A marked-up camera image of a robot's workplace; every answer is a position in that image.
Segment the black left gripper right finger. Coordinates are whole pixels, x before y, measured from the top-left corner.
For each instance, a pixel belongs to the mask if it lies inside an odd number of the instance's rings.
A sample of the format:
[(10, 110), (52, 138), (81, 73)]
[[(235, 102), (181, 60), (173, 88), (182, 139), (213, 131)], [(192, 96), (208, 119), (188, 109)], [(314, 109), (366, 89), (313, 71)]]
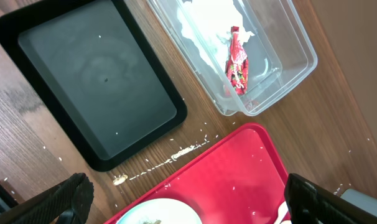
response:
[(299, 174), (284, 189), (292, 224), (377, 224), (377, 217), (319, 187)]

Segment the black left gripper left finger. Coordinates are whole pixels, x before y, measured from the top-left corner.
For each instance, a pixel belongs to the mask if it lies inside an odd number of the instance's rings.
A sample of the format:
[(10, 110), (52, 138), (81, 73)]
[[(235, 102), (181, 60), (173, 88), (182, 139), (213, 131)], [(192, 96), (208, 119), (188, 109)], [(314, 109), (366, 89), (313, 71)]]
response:
[(0, 198), (0, 223), (69, 223), (84, 224), (94, 200), (94, 185), (84, 173), (17, 203), (11, 196)]

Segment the white plastic spoon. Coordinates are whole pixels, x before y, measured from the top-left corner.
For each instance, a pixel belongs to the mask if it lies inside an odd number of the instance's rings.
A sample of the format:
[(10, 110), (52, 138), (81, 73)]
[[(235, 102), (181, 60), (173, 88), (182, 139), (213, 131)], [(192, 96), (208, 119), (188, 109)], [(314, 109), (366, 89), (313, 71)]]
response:
[(289, 209), (288, 209), (286, 201), (282, 202), (280, 204), (279, 208), (277, 209), (277, 218), (276, 218), (276, 220), (274, 221), (273, 224), (281, 224), (284, 217), (288, 213), (288, 211), (289, 211)]

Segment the light blue dinner plate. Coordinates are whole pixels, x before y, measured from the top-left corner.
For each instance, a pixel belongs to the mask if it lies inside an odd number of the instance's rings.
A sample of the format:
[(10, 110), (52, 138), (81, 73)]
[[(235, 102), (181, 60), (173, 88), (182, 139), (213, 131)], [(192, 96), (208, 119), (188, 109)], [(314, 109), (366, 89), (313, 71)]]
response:
[(127, 211), (116, 223), (138, 224), (143, 220), (161, 220), (161, 224), (202, 224), (199, 215), (186, 203), (157, 198), (136, 205)]

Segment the food scraps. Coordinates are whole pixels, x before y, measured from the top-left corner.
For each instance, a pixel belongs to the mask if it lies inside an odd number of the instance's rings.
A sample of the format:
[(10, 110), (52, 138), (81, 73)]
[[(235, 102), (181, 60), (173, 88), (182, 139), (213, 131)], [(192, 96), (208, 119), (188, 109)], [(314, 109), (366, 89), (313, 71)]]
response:
[(161, 220), (143, 220), (140, 221), (138, 224), (161, 224)]

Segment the red snack wrapper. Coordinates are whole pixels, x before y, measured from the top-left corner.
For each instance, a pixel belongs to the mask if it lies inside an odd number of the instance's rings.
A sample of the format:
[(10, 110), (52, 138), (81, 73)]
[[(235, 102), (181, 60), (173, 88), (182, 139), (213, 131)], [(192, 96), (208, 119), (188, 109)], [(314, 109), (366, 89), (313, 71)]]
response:
[(249, 60), (239, 40), (240, 28), (231, 28), (230, 56), (226, 64), (226, 77), (237, 95), (244, 95), (248, 89)]

